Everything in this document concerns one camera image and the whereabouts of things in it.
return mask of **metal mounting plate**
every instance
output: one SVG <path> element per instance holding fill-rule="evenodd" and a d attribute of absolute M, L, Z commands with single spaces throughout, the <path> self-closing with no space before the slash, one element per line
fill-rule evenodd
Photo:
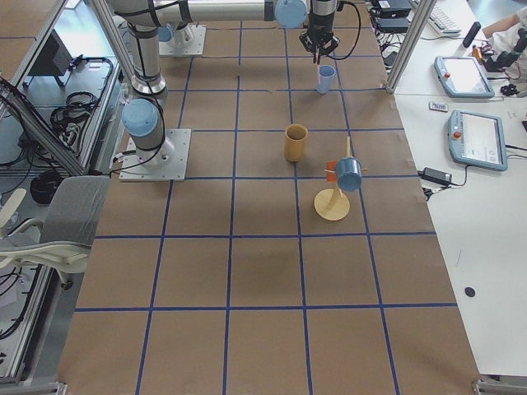
<path fill-rule="evenodd" d="M 173 48 L 167 43 L 159 43 L 159 56 L 163 58 L 182 58 L 186 56 L 201 56 L 203 55 L 203 47 L 205 45 L 205 33 L 207 28 L 205 26 L 197 25 L 191 26 L 194 32 L 194 39 L 188 47 Z"/>
<path fill-rule="evenodd" d="M 166 129 L 166 139 L 175 147 L 172 157 L 163 165 L 150 167 L 139 165 L 130 170 L 123 170 L 119 173 L 119 179 L 122 181 L 183 181 L 187 171 L 187 159 L 189 158 L 190 148 L 190 129 Z M 135 144 L 130 138 L 127 150 L 135 150 Z M 125 156 L 123 168 L 134 166 L 139 163 L 135 155 Z"/>

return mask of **person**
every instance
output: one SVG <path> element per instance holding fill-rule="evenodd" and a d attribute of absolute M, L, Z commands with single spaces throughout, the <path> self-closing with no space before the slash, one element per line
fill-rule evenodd
<path fill-rule="evenodd" d="M 516 14 L 510 15 L 499 20 L 487 27 L 483 28 L 483 34 L 488 40 L 488 43 L 494 48 L 499 55 L 501 52 L 510 52 L 520 37 L 518 30 L 523 27 L 527 30 L 527 7 L 521 8 Z M 519 78 L 521 80 L 527 79 L 527 53 L 523 52 L 511 68 L 517 68 L 519 71 Z"/>

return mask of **tablet screen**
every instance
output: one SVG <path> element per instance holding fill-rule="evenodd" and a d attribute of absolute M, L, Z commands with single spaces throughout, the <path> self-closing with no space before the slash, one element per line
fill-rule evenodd
<path fill-rule="evenodd" d="M 444 58 L 445 68 L 450 73 L 450 83 L 455 92 L 488 92 L 485 81 L 476 63 L 471 59 Z"/>
<path fill-rule="evenodd" d="M 495 119 L 463 114 L 463 133 L 463 157 L 493 164 L 502 163 Z"/>

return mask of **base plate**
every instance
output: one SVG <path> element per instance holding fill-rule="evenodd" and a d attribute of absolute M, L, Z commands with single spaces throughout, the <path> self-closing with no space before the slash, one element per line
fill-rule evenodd
<path fill-rule="evenodd" d="M 190 135 L 190 129 L 166 129 L 166 139 L 170 140 L 175 147 L 172 157 L 163 165 L 139 165 L 129 170 L 122 170 L 119 173 L 119 179 L 123 181 L 166 181 L 169 179 L 183 181 L 187 171 L 187 159 L 189 158 Z M 135 144 L 131 138 L 126 149 L 128 151 L 135 150 Z M 138 163 L 137 156 L 125 156 L 123 168 Z"/>
<path fill-rule="evenodd" d="M 181 58 L 185 56 L 199 56 L 203 55 L 203 46 L 205 45 L 205 33 L 207 28 L 205 26 L 197 25 L 191 26 L 194 32 L 194 39 L 189 46 L 184 48 L 170 47 L 167 43 L 159 43 L 159 56 Z"/>
<path fill-rule="evenodd" d="M 320 191 L 315 196 L 316 212 L 328 221 L 342 220 L 349 213 L 349 208 L 347 196 L 334 188 Z"/>

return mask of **white table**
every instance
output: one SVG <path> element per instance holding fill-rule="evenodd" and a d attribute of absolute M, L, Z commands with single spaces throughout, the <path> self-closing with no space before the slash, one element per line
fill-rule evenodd
<path fill-rule="evenodd" d="M 472 25 L 474 16 L 465 2 L 438 4 L 462 29 Z M 430 34 L 426 30 L 423 36 Z M 417 168 L 452 173 L 457 184 L 464 180 L 464 167 L 448 152 L 446 123 L 452 109 L 501 117 L 506 143 L 527 147 L 520 122 L 527 119 L 526 99 L 468 103 L 445 95 L 433 59 L 461 51 L 461 40 L 420 40 L 395 95 Z M 429 100 L 446 102 L 450 112 L 430 111 Z M 438 193 L 428 203 L 481 374 L 527 376 L 526 199 L 527 160 L 510 160 L 506 172 L 469 168 L 466 186 Z M 475 289 L 473 298 L 464 293 L 467 286 Z"/>

